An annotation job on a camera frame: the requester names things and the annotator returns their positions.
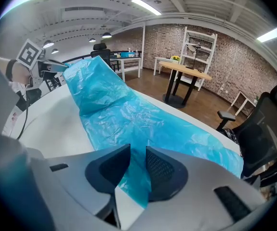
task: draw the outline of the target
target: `black table leg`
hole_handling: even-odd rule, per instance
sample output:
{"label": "black table leg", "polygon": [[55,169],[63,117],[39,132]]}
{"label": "black table leg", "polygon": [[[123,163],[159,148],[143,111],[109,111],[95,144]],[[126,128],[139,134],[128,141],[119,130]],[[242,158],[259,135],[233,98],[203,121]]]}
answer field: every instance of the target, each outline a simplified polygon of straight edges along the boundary
{"label": "black table leg", "polygon": [[197,77],[196,76],[193,76],[193,79],[192,79],[192,82],[191,82],[191,85],[186,93],[186,96],[182,102],[182,105],[186,105],[186,102],[188,100],[188,98],[190,97],[191,93],[192,93],[192,90],[194,89],[194,86],[195,86],[195,83],[196,83],[196,80],[197,80]]}
{"label": "black table leg", "polygon": [[167,88],[167,93],[166,93],[166,96],[165,96],[165,102],[168,103],[168,100],[169,100],[169,96],[171,94],[171,89],[172,89],[172,86],[173,86],[173,81],[175,80],[175,77],[176,77],[176,70],[173,70],[172,73],[171,73],[171,80],[169,81],[169,85],[168,85],[168,88]]}
{"label": "black table leg", "polygon": [[182,73],[179,72],[178,78],[176,80],[175,88],[173,89],[173,92],[172,92],[173,95],[176,95],[176,92],[177,92],[177,89],[178,89],[178,86],[179,86],[179,83],[180,83],[180,80],[181,80],[181,76],[182,76]]}

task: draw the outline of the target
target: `chair armrest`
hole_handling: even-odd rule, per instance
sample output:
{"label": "chair armrest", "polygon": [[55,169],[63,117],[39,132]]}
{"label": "chair armrest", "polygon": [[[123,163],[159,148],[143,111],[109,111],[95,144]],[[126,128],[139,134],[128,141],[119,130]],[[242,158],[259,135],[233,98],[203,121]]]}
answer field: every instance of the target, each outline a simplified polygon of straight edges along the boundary
{"label": "chair armrest", "polygon": [[229,112],[226,112],[226,111],[218,111],[217,114],[223,120],[228,120],[228,121],[235,121],[236,120],[236,116],[234,116],[234,115],[232,115],[232,114],[230,114]]}

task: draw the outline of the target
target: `black cable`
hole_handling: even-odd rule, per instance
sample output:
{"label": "black cable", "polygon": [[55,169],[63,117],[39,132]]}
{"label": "black cable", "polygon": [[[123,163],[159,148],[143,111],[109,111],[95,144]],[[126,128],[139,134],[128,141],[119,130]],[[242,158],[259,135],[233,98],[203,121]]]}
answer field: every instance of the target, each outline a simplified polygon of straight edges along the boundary
{"label": "black cable", "polygon": [[20,137],[22,136],[23,132],[24,132],[24,129],[25,129],[25,125],[26,125],[26,122],[27,122],[27,117],[28,117],[28,107],[29,107],[29,98],[28,98],[28,91],[26,90],[26,118],[25,118],[25,122],[24,122],[24,125],[23,125],[23,128],[22,128],[22,131],[21,133],[18,135],[17,137],[17,140],[20,139]]}

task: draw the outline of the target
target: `white table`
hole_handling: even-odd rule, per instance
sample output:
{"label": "white table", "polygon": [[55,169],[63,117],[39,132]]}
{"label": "white table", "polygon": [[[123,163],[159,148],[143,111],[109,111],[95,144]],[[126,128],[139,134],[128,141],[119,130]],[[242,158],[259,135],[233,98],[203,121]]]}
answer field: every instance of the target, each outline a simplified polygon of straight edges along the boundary
{"label": "white table", "polygon": [[[239,146],[223,134],[180,110],[142,93],[139,94],[155,106],[212,134],[225,148],[240,155]],[[18,117],[11,137],[17,138],[23,127],[25,117],[26,112],[24,111]],[[48,93],[29,107],[26,128],[20,142],[26,147],[40,150],[45,158],[93,151],[86,131],[81,124],[79,109],[74,103],[67,85]],[[115,194],[121,227],[126,230],[144,209],[119,187],[116,188]]]}
{"label": "white table", "polygon": [[[156,59],[156,60],[155,60],[155,62],[154,62],[154,71],[153,71],[153,75],[154,75],[154,76],[156,75],[157,65],[158,65],[159,61],[169,62],[169,63],[175,63],[175,62],[176,62],[175,60],[167,59],[167,58],[164,58],[164,57],[156,57],[155,59]],[[159,73],[159,74],[161,73],[161,68],[162,68],[162,66],[160,66],[160,67],[158,68],[158,73]]]}
{"label": "white table", "polygon": [[[111,58],[110,61],[120,61],[121,62],[121,70],[116,71],[116,74],[122,73],[122,80],[125,82],[125,72],[138,70],[138,77],[140,78],[140,70],[142,68],[141,66],[141,57],[119,57],[119,58]],[[131,60],[138,60],[138,67],[127,67],[124,68],[124,62],[125,61],[131,61]]]}
{"label": "white table", "polygon": [[235,116],[238,115],[240,113],[240,111],[243,109],[243,107],[245,106],[245,104],[247,103],[247,101],[249,101],[251,104],[254,105],[254,107],[256,107],[256,104],[254,102],[252,102],[243,92],[239,91],[238,95],[236,96],[235,100],[231,103],[231,106],[233,106],[235,104],[235,102],[237,101],[238,97],[240,96],[240,94],[242,94],[245,97],[245,100],[243,102],[243,104],[240,106],[240,108],[238,109],[238,111],[235,113]]}

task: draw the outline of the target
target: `blue plastic bag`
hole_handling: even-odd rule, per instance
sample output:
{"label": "blue plastic bag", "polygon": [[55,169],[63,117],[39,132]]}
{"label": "blue plastic bag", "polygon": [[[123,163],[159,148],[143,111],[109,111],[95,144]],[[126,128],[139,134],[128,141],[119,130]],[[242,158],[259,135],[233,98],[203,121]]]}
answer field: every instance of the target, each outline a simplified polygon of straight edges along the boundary
{"label": "blue plastic bag", "polygon": [[95,150],[131,144],[130,166],[119,187],[142,207],[151,190],[145,169],[147,145],[208,159],[240,177],[243,160],[238,154],[136,94],[99,56],[73,64],[64,78]]}

